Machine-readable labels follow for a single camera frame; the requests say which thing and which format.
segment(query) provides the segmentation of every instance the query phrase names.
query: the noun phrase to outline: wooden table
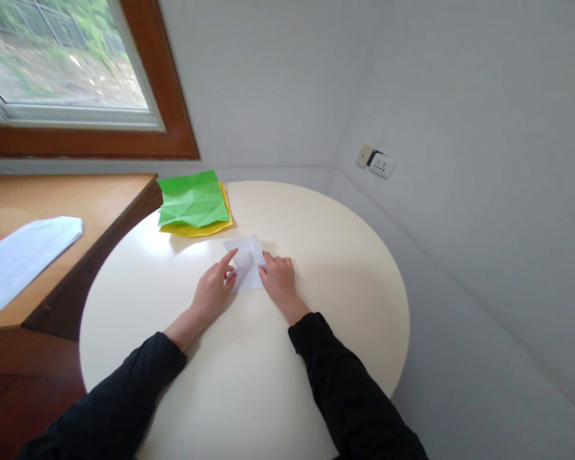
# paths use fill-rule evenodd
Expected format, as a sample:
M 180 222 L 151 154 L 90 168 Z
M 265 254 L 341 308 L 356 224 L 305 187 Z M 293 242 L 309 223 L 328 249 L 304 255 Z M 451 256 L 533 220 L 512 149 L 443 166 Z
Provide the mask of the wooden table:
M 0 312 L 0 374 L 79 372 L 81 315 L 106 257 L 162 204 L 156 174 L 0 176 L 0 240 L 58 216 L 83 219 L 83 236 Z
M 277 182 L 233 182 L 235 226 L 207 238 L 158 232 L 142 220 L 107 258 L 83 312 L 80 356 L 88 390 L 192 301 L 223 240 L 256 234 L 292 257 L 298 290 L 391 396 L 409 343 L 400 271 L 379 236 L 333 199 Z M 187 351 L 141 445 L 139 459 L 331 459 L 337 451 L 315 405 L 288 324 L 264 289 L 236 293 Z

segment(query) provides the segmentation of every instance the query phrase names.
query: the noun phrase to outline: ground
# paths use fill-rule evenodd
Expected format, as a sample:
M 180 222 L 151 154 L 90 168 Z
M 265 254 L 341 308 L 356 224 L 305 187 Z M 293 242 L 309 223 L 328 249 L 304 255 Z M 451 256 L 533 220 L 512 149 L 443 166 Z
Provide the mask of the ground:
M 146 109 L 129 60 L 0 33 L 0 95 L 11 103 Z

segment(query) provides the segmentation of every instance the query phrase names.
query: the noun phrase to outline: right hand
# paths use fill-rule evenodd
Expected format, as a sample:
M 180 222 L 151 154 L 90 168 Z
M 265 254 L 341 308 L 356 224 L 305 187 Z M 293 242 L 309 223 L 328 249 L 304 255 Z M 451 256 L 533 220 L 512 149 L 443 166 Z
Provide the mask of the right hand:
M 311 310 L 296 292 L 296 274 L 292 259 L 273 257 L 267 251 L 262 253 L 266 269 L 259 267 L 260 279 L 271 300 L 281 310 L 290 326 L 295 325 Z

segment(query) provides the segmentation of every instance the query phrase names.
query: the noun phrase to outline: hand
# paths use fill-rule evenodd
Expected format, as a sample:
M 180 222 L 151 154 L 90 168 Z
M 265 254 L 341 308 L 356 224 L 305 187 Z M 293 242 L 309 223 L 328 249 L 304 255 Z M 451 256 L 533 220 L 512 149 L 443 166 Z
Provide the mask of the hand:
M 311 313 L 311 310 L 296 292 L 296 274 L 292 259 L 273 257 L 267 251 L 262 254 L 266 261 L 266 269 L 259 267 L 262 285 L 286 317 L 288 324 L 293 326 L 303 316 Z
M 234 270 L 234 267 L 228 264 L 237 251 L 238 248 L 229 251 L 219 263 L 213 264 L 200 278 L 196 287 L 190 310 L 209 323 L 224 310 L 226 300 L 236 282 L 236 273 L 228 282 L 224 280 Z
M 198 281 L 192 305 L 181 313 L 164 335 L 177 345 L 181 352 L 224 310 L 226 300 L 236 282 L 236 273 L 224 282 L 228 273 L 234 270 L 230 260 L 237 249 L 228 252 L 219 263 L 213 264 Z

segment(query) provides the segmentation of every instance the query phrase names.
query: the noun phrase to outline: left hand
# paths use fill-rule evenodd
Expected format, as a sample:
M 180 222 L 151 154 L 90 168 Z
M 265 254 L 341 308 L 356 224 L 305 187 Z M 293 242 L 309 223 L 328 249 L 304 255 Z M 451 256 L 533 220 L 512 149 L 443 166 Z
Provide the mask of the left hand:
M 200 278 L 192 305 L 181 313 L 164 335 L 177 345 L 181 352 L 224 310 L 226 300 L 236 281 L 236 273 L 224 282 L 227 274 L 234 270 L 230 260 L 238 249 L 228 252 L 219 263 L 213 264 Z
M 237 251 L 238 248 L 229 251 L 218 263 L 213 264 L 198 282 L 190 310 L 207 322 L 213 321 L 224 310 L 236 282 L 236 273 L 228 282 L 225 283 L 224 280 L 234 270 L 229 263 Z

